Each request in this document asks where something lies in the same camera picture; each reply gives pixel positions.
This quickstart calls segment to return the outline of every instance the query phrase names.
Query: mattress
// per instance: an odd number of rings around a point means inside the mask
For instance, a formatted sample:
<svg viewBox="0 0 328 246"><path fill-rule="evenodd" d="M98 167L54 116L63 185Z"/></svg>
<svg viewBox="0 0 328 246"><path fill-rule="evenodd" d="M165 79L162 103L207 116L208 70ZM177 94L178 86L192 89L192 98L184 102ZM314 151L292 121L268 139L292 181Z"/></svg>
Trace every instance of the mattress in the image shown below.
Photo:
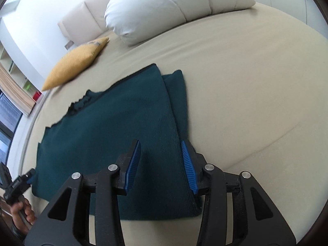
<svg viewBox="0 0 328 246"><path fill-rule="evenodd" d="M34 124L23 172L35 167L45 127L88 89L104 91L156 63L183 72L189 137L207 162L250 171L299 241L328 198L328 40L268 6L199 19L128 47L112 32L94 64L54 89ZM47 202L33 197L40 213ZM122 221L126 245L196 245L201 217Z"/></svg>

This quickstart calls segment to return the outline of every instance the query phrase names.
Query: beige headboard cushion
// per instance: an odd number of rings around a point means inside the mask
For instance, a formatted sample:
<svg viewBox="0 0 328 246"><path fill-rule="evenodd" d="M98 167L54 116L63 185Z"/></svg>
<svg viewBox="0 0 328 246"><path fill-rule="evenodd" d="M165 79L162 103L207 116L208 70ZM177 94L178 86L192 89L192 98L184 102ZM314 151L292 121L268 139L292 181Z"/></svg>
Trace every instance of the beige headboard cushion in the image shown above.
<svg viewBox="0 0 328 246"><path fill-rule="evenodd" d="M77 46L100 36L107 30L104 15L108 2L85 0L78 4L58 22L63 35Z"/></svg>

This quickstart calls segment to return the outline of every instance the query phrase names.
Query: white rolled duvet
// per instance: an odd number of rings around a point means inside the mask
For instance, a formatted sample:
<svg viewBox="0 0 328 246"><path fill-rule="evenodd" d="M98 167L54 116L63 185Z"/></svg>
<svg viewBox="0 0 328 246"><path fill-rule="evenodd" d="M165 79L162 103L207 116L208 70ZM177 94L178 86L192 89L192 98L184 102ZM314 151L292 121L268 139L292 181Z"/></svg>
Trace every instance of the white rolled duvet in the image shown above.
<svg viewBox="0 0 328 246"><path fill-rule="evenodd" d="M106 25L135 45L189 21L252 7L254 0L110 0Z"/></svg>

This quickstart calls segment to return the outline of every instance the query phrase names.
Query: human hand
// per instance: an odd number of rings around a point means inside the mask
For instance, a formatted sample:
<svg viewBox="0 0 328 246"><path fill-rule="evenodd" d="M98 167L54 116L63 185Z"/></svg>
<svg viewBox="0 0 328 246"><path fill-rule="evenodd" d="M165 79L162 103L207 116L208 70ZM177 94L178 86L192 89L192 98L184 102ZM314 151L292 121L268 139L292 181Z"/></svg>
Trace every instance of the human hand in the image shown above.
<svg viewBox="0 0 328 246"><path fill-rule="evenodd" d="M25 202L25 214L27 216L26 220L31 225L33 225L34 222L36 221L34 211L32 210L32 207L31 207L28 199L24 199L24 202ZM24 207L23 202L15 203L13 206L10 207L10 212L11 212L11 215L13 216L13 222L14 222L15 226L17 227L17 229L24 235L27 235L29 230L19 216L19 211L22 210L23 207Z"/></svg>

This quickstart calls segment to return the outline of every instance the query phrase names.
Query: black bracelet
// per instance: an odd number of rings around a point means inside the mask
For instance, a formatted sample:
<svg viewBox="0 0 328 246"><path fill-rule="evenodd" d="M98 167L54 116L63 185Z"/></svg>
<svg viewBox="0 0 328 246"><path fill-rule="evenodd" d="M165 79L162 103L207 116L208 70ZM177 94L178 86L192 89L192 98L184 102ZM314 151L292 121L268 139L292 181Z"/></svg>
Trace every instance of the black bracelet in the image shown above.
<svg viewBox="0 0 328 246"><path fill-rule="evenodd" d="M11 225L11 230L14 233L14 235L20 240L20 241L24 241L26 238L26 235L24 235L14 224L14 221Z"/></svg>

